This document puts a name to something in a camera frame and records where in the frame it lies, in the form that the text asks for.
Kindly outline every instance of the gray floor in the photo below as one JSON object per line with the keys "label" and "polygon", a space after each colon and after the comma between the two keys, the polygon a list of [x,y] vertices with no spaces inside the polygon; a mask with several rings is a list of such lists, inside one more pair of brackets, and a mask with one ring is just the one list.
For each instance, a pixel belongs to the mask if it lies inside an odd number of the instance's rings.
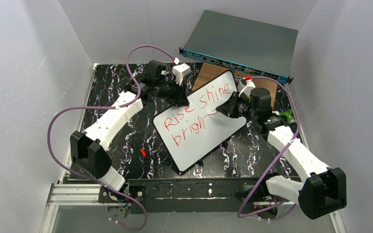
{"label": "gray floor", "polygon": [[[143,215],[129,215],[125,220],[139,226]],[[132,232],[109,221],[105,206],[60,206],[54,233]],[[236,213],[151,213],[144,233],[334,233],[330,216],[308,219],[296,207],[288,216],[267,223],[239,219]]]}

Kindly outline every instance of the white wall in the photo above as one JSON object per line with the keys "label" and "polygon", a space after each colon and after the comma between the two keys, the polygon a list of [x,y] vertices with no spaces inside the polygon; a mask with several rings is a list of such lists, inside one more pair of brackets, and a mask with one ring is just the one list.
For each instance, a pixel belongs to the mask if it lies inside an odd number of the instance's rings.
{"label": "white wall", "polygon": [[[188,41],[204,10],[300,30],[316,0],[59,1],[91,61],[122,64],[128,52],[142,44],[178,56],[178,48]],[[245,37],[245,32],[238,36]],[[170,61],[159,51],[142,49],[130,62],[151,59]]]}
{"label": "white wall", "polygon": [[347,232],[373,232],[373,1],[318,0],[291,76],[311,150],[347,175]]}
{"label": "white wall", "polygon": [[[82,105],[92,66],[58,1],[0,1],[0,232],[39,232],[52,182],[46,132],[61,109]],[[52,132],[64,161],[78,112]]]}

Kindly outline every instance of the red marker cap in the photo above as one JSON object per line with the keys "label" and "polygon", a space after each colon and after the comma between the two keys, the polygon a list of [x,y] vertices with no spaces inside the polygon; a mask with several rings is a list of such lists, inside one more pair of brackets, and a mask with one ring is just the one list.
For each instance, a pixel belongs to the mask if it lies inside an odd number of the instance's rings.
{"label": "red marker cap", "polygon": [[144,158],[146,158],[146,157],[147,157],[147,153],[145,152],[145,150],[144,150],[144,149],[141,149],[141,153],[142,153],[142,156],[143,156]]}

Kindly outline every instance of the purple wire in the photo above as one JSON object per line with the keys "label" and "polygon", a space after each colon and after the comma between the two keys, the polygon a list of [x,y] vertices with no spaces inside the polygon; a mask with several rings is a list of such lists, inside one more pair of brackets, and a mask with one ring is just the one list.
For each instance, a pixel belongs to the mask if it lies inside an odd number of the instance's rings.
{"label": "purple wire", "polygon": [[[294,100],[292,99],[291,95],[289,94],[289,92],[287,91],[287,89],[282,85],[280,84],[277,80],[275,79],[272,79],[272,78],[268,78],[268,77],[264,77],[264,76],[257,76],[257,77],[251,77],[252,79],[266,79],[266,80],[271,80],[273,81],[274,83],[276,83],[280,88],[283,89],[283,91],[285,91],[285,93],[288,95],[288,98],[289,98],[289,101],[292,103],[292,109],[293,109],[293,112],[294,112],[294,115],[295,115],[295,120],[297,121],[297,129],[294,133],[294,136],[292,137],[291,140],[294,140],[297,135],[299,134],[300,132],[300,118],[299,118],[299,115],[298,115],[298,111],[297,111],[297,107],[295,105],[295,102]],[[262,213],[264,211],[267,211],[267,210],[270,210],[270,209],[273,209],[279,205],[282,205],[284,202],[288,201],[288,200],[283,200],[282,202],[278,203],[278,204],[275,204],[273,206],[270,206],[268,208],[265,208],[265,209],[262,209],[262,210],[258,210],[258,211],[254,211],[252,213],[249,213],[249,214],[246,214],[246,215],[241,215],[241,212],[242,210],[244,209],[245,205],[248,203],[248,200],[252,197],[252,195],[254,194],[255,190],[258,188],[258,186],[261,184],[262,180],[265,178],[265,176],[269,173],[269,171],[271,170],[272,166],[274,166],[274,164],[281,158],[281,156],[284,154],[284,152],[288,149],[288,147],[290,147],[291,143],[288,142],[285,147],[282,149],[282,151],[279,152],[279,154],[276,156],[276,158],[271,162],[271,164],[267,167],[267,169],[265,169],[264,173],[262,173],[262,175],[259,177],[258,181],[256,182],[255,186],[252,188],[252,190],[250,191],[250,193],[248,194],[247,198],[245,199],[245,201],[242,203],[242,205],[240,206],[239,210],[238,210],[238,213],[237,213],[237,217],[239,218],[245,218],[245,217],[249,217],[249,216],[252,216],[252,215],[256,215],[256,214],[259,214],[259,213]],[[289,214],[293,209],[294,207],[296,206],[296,204],[294,204],[285,214],[283,214],[282,216],[278,217],[278,218],[275,218],[273,220],[279,220],[283,217],[285,217],[287,214]]]}
{"label": "purple wire", "polygon": [[[137,93],[135,99],[131,100],[131,101],[128,102],[128,103],[125,103],[125,104],[123,104],[123,105],[120,105],[119,107],[126,107],[126,106],[130,105],[131,103],[135,102],[135,101],[139,98],[139,96],[140,96],[140,94],[141,94],[141,89],[140,89],[140,87],[139,87],[139,83],[138,83],[138,81],[135,79],[135,77],[134,77],[134,75],[132,74],[131,70],[129,69],[128,59],[129,59],[129,55],[131,55],[131,53],[132,53],[133,51],[135,51],[135,50],[137,50],[137,49],[139,49],[139,48],[143,48],[143,47],[150,47],[150,48],[154,48],[154,49],[160,50],[160,51],[162,51],[163,53],[165,53],[166,55],[168,55],[169,57],[171,57],[172,60],[175,59],[175,57],[171,56],[169,53],[167,53],[167,52],[164,51],[163,49],[161,49],[161,48],[159,48],[159,47],[157,47],[157,46],[154,46],[154,45],[141,45],[141,46],[138,46],[138,47],[134,48],[133,50],[131,50],[131,51],[128,53],[127,57],[126,57],[126,68],[127,68],[128,72],[129,72],[129,75],[131,76],[132,80],[133,80],[133,81],[135,82],[135,84],[136,84],[136,87],[137,87],[137,89],[138,89],[138,93]],[[54,161],[55,161],[59,166],[61,166],[61,167],[62,167],[63,169],[65,169],[65,170],[69,171],[71,174],[75,174],[75,175],[80,176],[80,177],[82,177],[82,178],[84,178],[84,179],[88,179],[88,180],[90,180],[90,181],[93,181],[93,182],[95,182],[95,183],[98,183],[98,184],[102,185],[102,183],[101,183],[100,181],[97,181],[96,179],[94,179],[94,178],[92,178],[92,177],[89,177],[89,176],[86,176],[86,175],[84,175],[84,174],[80,174],[80,173],[78,173],[78,172],[76,172],[76,171],[73,171],[73,170],[71,170],[69,167],[63,165],[63,164],[62,164],[62,163],[61,163],[61,162],[60,162],[60,161],[55,157],[55,154],[53,153],[52,146],[51,146],[51,130],[52,130],[53,123],[55,122],[55,120],[56,120],[56,119],[57,119],[61,114],[65,113],[65,112],[67,112],[67,111],[70,111],[70,110],[76,110],[76,109],[90,109],[90,110],[92,110],[92,109],[98,109],[98,110],[109,110],[109,109],[116,109],[116,107],[112,107],[112,106],[110,106],[110,107],[78,106],[78,107],[70,107],[70,108],[66,108],[66,109],[60,111],[59,113],[57,113],[57,114],[53,117],[53,119],[51,120],[51,122],[49,123],[49,126],[48,126],[47,143],[48,143],[48,150],[49,150],[49,153],[51,154],[52,159],[53,159],[53,160],[54,160]],[[139,207],[141,207],[141,209],[142,209],[142,211],[144,212],[144,215],[145,215],[144,223],[143,223],[142,226],[139,227],[139,228],[135,228],[135,227],[129,226],[129,225],[126,224],[125,222],[121,222],[121,221],[119,221],[119,220],[117,220],[117,219],[114,219],[114,221],[116,221],[117,223],[119,223],[119,224],[125,226],[126,228],[128,228],[128,229],[130,229],[130,230],[133,230],[133,231],[139,231],[139,230],[141,230],[142,228],[144,228],[144,226],[147,224],[147,219],[148,219],[148,214],[147,214],[147,211],[145,210],[145,207],[144,207],[141,203],[139,203],[139,201],[135,200],[134,198],[132,198],[132,197],[126,195],[126,194],[123,194],[123,193],[121,193],[121,192],[119,192],[119,191],[117,191],[117,190],[115,190],[115,189],[113,189],[113,188],[110,188],[110,187],[108,187],[108,186],[106,186],[106,185],[104,185],[104,186],[105,186],[107,189],[111,190],[112,192],[114,192],[114,193],[116,193],[116,194],[118,194],[118,195],[121,195],[121,196],[123,196],[123,197],[125,197],[125,198],[128,198],[128,199],[130,199],[131,201],[135,202],[137,205],[139,205]]]}

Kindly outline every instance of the purple cable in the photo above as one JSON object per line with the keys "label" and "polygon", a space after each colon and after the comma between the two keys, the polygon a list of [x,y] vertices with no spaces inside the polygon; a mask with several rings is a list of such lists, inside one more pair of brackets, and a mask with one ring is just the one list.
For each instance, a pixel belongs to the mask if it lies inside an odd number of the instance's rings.
{"label": "purple cable", "polygon": [[[135,102],[135,101],[139,98],[139,96],[140,96],[140,94],[141,94],[141,89],[140,89],[140,87],[139,87],[139,83],[138,83],[138,81],[135,79],[135,77],[134,77],[134,75],[132,74],[131,70],[129,69],[128,59],[129,59],[129,55],[131,55],[131,53],[132,53],[133,51],[135,51],[135,50],[137,50],[137,49],[139,49],[139,48],[143,48],[143,47],[151,47],[151,48],[154,48],[154,49],[160,50],[160,51],[162,51],[163,53],[165,53],[166,55],[168,55],[169,57],[171,57],[172,60],[175,59],[175,58],[174,58],[173,56],[171,56],[169,53],[167,53],[167,52],[164,51],[163,49],[158,48],[157,46],[154,46],[154,45],[141,45],[141,46],[138,46],[138,47],[134,48],[133,50],[131,50],[131,51],[128,53],[127,57],[126,57],[126,68],[128,69],[129,75],[131,76],[132,80],[135,82],[136,87],[138,88],[138,93],[137,93],[135,99],[133,99],[132,101],[130,101],[130,102],[128,102],[128,103],[125,103],[125,104],[123,104],[123,105],[120,105],[119,107],[126,107],[126,106],[130,105],[131,103]],[[65,112],[67,112],[67,111],[70,111],[70,110],[75,110],[75,109],[98,109],[98,110],[109,110],[109,109],[116,109],[116,108],[115,108],[115,107],[112,107],[112,106],[110,106],[110,107],[78,106],[78,107],[70,107],[70,108],[66,108],[66,109],[60,111],[59,113],[57,113],[57,114],[53,117],[53,119],[51,120],[51,122],[49,123],[49,126],[48,126],[47,143],[48,143],[48,150],[49,150],[49,153],[51,154],[52,159],[53,159],[53,160],[54,160],[54,161],[55,161],[59,166],[61,166],[61,167],[62,167],[63,169],[65,169],[65,170],[69,171],[71,174],[75,174],[75,175],[77,175],[77,176],[80,176],[80,177],[82,177],[82,178],[88,179],[88,180],[90,180],[90,181],[93,181],[93,182],[95,182],[95,183],[98,183],[98,184],[102,185],[102,183],[101,183],[100,181],[97,181],[97,180],[95,180],[95,179],[92,178],[92,177],[89,177],[89,176],[86,176],[86,175],[84,175],[84,174],[80,174],[80,173],[78,173],[78,172],[76,172],[76,171],[73,171],[73,170],[71,170],[69,167],[63,165],[63,164],[62,164],[62,163],[61,163],[61,162],[60,162],[60,161],[55,157],[55,154],[53,153],[52,146],[51,146],[51,130],[52,130],[53,123],[55,122],[55,120],[56,120],[56,119],[57,119],[61,114],[65,113]],[[141,203],[139,203],[139,201],[135,200],[134,198],[132,198],[132,197],[126,195],[126,194],[123,194],[123,193],[121,193],[121,192],[119,192],[119,191],[117,191],[117,190],[115,190],[115,189],[113,189],[113,188],[110,188],[110,187],[108,187],[108,186],[106,186],[106,185],[104,185],[104,186],[105,186],[107,189],[111,190],[112,192],[114,192],[114,193],[116,193],[116,194],[119,194],[119,195],[121,195],[121,196],[123,196],[123,197],[125,197],[125,198],[128,198],[128,199],[130,199],[131,201],[135,202],[137,205],[139,205],[139,207],[141,207],[141,209],[142,209],[142,211],[144,212],[144,215],[145,215],[144,223],[143,223],[142,226],[139,227],[139,228],[135,228],[135,227],[129,226],[128,224],[126,224],[126,223],[124,223],[124,222],[121,222],[121,221],[119,221],[119,220],[117,220],[117,219],[114,219],[114,220],[115,220],[117,223],[119,223],[119,224],[125,226],[126,228],[128,228],[128,229],[130,229],[130,230],[133,230],[133,231],[139,231],[139,230],[141,230],[142,228],[144,228],[144,226],[147,224],[147,219],[148,219],[148,215],[147,215],[147,211],[145,210],[145,207],[144,207]]]}
{"label": "purple cable", "polygon": [[[287,91],[287,89],[282,85],[280,84],[277,80],[274,80],[272,78],[268,78],[268,77],[264,77],[264,76],[258,76],[258,77],[251,77],[252,79],[266,79],[266,80],[271,80],[273,81],[274,83],[276,83],[280,88],[283,89],[283,91],[285,91],[285,93],[288,95],[288,98],[289,98],[289,101],[292,103],[292,109],[293,109],[293,112],[294,112],[294,115],[295,115],[295,120],[297,121],[297,129],[294,133],[294,136],[292,137],[291,140],[294,140],[297,135],[299,134],[300,132],[300,118],[299,118],[299,115],[298,115],[298,111],[297,111],[297,107],[295,105],[295,102],[294,100],[292,99],[291,95],[289,94],[289,92]],[[258,186],[261,184],[262,180],[265,178],[265,176],[269,173],[269,171],[271,170],[272,166],[274,166],[274,164],[281,158],[281,156],[284,154],[284,152],[288,149],[288,147],[290,147],[291,143],[288,142],[285,147],[282,149],[282,151],[279,152],[279,154],[276,156],[276,158],[271,162],[271,164],[267,167],[267,169],[265,169],[264,173],[262,173],[262,175],[259,177],[258,181],[256,182],[255,186],[252,188],[252,190],[250,191],[250,193],[248,194],[247,198],[245,199],[245,201],[242,203],[241,207],[239,208],[238,210],[238,213],[237,213],[237,217],[239,218],[245,218],[245,217],[249,217],[249,216],[252,216],[252,215],[256,215],[256,214],[259,214],[259,213],[262,213],[264,211],[267,211],[267,210],[270,210],[270,209],[273,209],[279,205],[282,205],[284,202],[288,201],[288,200],[283,200],[282,202],[278,203],[278,204],[275,204],[273,206],[270,206],[268,208],[265,208],[265,209],[262,209],[262,210],[258,210],[258,211],[254,211],[252,213],[249,213],[249,214],[246,214],[246,215],[241,215],[241,212],[242,210],[244,209],[245,205],[248,203],[248,200],[252,197],[252,195],[254,194],[255,190],[258,188]],[[296,206],[296,204],[294,204],[285,214],[283,214],[282,216],[280,217],[277,217],[277,218],[274,218],[274,219],[271,219],[271,220],[279,220],[283,217],[285,217],[287,214],[289,214],[293,209],[294,207]]]}

